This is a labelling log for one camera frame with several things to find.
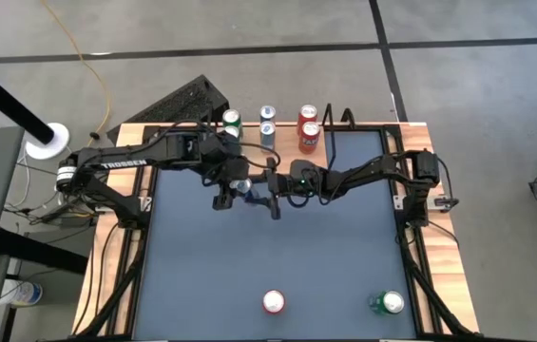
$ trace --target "wooden board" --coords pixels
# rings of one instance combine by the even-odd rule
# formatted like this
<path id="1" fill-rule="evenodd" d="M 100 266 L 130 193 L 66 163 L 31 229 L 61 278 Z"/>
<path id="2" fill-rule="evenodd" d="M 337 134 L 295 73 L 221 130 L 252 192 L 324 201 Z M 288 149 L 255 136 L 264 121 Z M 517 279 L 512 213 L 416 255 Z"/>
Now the wooden board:
<path id="1" fill-rule="evenodd" d="M 363 124 L 400 124 L 403 143 L 405 149 L 424 149 L 432 151 L 431 139 L 429 137 L 429 130 L 425 123 L 363 123 Z M 165 125 L 170 123 L 124 123 L 121 126 L 120 135 L 118 138 L 118 146 L 134 145 L 142 143 L 144 127 L 146 125 Z M 309 160 L 317 165 L 326 166 L 327 158 L 325 152 L 324 140 L 320 139 L 320 144 L 313 154 L 306 155 L 299 152 L 297 148 L 298 139 L 296 133 L 296 123 L 277 123 L 277 140 L 275 143 L 276 150 L 279 152 L 282 161 L 278 167 L 280 173 L 287 173 L 289 171 L 290 163 L 295 159 Z M 259 143 L 259 124 L 258 123 L 246 123 L 244 129 L 244 142 L 247 143 Z M 243 147 L 243 154 L 245 154 L 251 161 L 259 164 L 265 164 L 265 158 L 269 156 L 264 152 L 259 151 L 255 147 Z M 257 174 L 260 170 L 255 166 L 250 168 L 250 173 Z M 135 179 L 135 169 L 123 169 L 114 170 L 109 174 L 107 184 L 123 195 L 130 195 L 132 192 L 133 181 Z M 146 189 L 149 185 L 149 170 L 144 172 L 142 181 L 142 189 Z M 432 190 L 432 195 L 443 194 L 443 187 L 438 186 Z M 431 213 L 430 220 L 443 226 L 449 231 L 453 232 L 450 216 L 448 214 Z M 105 265 L 104 265 L 104 280 L 102 282 L 101 289 L 99 286 L 99 265 L 101 263 L 101 251 L 105 245 L 105 238 L 109 234 L 112 226 L 116 222 L 116 218 L 112 215 L 102 216 L 97 224 L 94 242 L 94 258 L 89 262 L 94 262 L 94 276 L 92 292 L 90 293 L 90 302 L 86 315 L 82 321 L 81 328 L 86 327 L 95 313 L 95 301 L 97 295 L 100 296 L 100 306 L 103 306 L 105 300 L 109 297 L 114 289 L 114 281 L 116 278 L 116 272 L 118 268 L 119 258 L 121 254 L 124 231 L 116 229 L 112 234 L 109 243 L 105 249 Z M 443 233 L 431 227 L 424 228 L 425 248 L 427 251 L 429 264 L 432 273 L 433 286 L 439 293 L 444 302 L 450 307 L 452 312 L 458 317 L 463 325 L 472 331 L 477 331 L 477 322 L 475 319 L 474 310 L 470 301 L 469 289 L 467 286 L 467 280 L 465 278 L 464 269 L 462 267 L 462 261 L 455 242 L 450 237 L 445 236 Z M 131 244 L 130 258 L 135 254 L 137 248 L 137 239 L 139 236 L 133 237 Z M 90 284 L 90 267 L 86 268 L 85 281 L 78 303 L 78 310 L 74 320 L 74 325 L 78 322 L 83 314 L 83 310 L 86 304 L 86 297 Z M 115 333 L 123 333 L 125 330 L 125 318 L 126 310 L 128 308 L 128 299 L 130 297 L 130 291 L 127 290 L 121 301 L 121 307 L 118 313 L 118 319 L 116 324 Z M 420 309 L 425 323 L 425 331 L 431 332 L 430 316 L 428 309 L 428 302 L 426 297 L 423 296 L 421 289 L 417 287 L 420 298 Z"/>

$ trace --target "green soda can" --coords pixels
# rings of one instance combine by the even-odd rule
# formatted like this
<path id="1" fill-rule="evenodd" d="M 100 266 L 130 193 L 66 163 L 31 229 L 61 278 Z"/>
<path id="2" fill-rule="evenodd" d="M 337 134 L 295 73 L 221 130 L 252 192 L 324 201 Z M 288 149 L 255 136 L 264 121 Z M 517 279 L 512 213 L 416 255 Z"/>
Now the green soda can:
<path id="1" fill-rule="evenodd" d="M 399 314 L 405 305 L 403 296 L 395 291 L 383 291 L 378 295 L 372 295 L 368 304 L 376 314 Z"/>
<path id="2" fill-rule="evenodd" d="M 242 139 L 242 122 L 240 120 L 240 114 L 236 109 L 228 109 L 223 112 L 221 121 L 224 127 L 234 126 L 239 130 L 239 139 Z"/>

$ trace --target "concrete floor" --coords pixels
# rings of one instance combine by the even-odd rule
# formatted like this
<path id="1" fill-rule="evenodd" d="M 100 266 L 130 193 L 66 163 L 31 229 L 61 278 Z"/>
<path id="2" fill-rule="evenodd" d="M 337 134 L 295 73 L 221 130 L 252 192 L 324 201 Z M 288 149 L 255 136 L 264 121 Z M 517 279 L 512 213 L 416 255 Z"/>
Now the concrete floor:
<path id="1" fill-rule="evenodd" d="M 377 41 L 365 0 L 50 4 L 84 52 Z M 537 37 L 537 1 L 380 0 L 379 6 L 390 42 Z M 0 2 L 0 56 L 71 53 L 39 1 Z M 461 200 L 452 217 L 481 331 L 537 340 L 537 204 L 527 189 L 537 174 L 537 45 L 401 49 L 392 55 L 408 117 L 429 123 Z M 331 102 L 338 113 L 350 107 L 359 121 L 395 120 L 378 50 L 92 64 L 112 92 L 109 127 L 202 73 L 243 119 L 255 120 L 264 104 L 293 119 L 304 103 Z M 77 62 L 3 64 L 0 82 L 42 119 L 67 125 L 72 149 L 85 145 L 102 119 L 102 91 Z M 8 124 L 0 115 L 0 126 Z M 54 169 L 56 162 L 31 163 Z M 24 180 L 24 170 L 15 178 Z M 29 203 L 50 197 L 53 183 L 52 176 L 32 172 Z M 21 195 L 22 184 L 13 185 L 10 198 Z M 16 220 L 4 217 L 4 225 L 14 227 Z M 62 286 L 79 291 L 80 280 Z M 46 324 L 66 332 L 73 308 L 47 305 L 34 314 L 39 310 Z M 21 311 L 12 341 L 56 337 L 43 335 L 46 330 L 30 325 L 31 319 Z"/>

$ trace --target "black pole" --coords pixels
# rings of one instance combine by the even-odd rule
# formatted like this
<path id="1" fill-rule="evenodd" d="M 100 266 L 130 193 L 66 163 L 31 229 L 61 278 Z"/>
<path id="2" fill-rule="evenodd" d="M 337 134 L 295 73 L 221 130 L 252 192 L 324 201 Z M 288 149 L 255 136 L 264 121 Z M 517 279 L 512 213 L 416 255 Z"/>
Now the black pole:
<path id="1" fill-rule="evenodd" d="M 0 86 L 0 111 L 31 134 L 40 143 L 50 143 L 54 132 L 29 109 Z"/>
<path id="2" fill-rule="evenodd" d="M 0 255 L 83 275 L 88 258 L 0 228 Z"/>

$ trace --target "plastic container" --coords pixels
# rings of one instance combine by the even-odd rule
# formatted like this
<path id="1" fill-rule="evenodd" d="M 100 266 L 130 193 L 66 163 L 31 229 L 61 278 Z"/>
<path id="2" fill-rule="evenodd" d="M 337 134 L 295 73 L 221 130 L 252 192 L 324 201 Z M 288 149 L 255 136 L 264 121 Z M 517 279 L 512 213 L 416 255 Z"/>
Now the plastic container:
<path id="1" fill-rule="evenodd" d="M 42 293 L 40 284 L 6 279 L 2 287 L 0 304 L 10 304 L 17 307 L 32 306 L 42 298 Z"/>

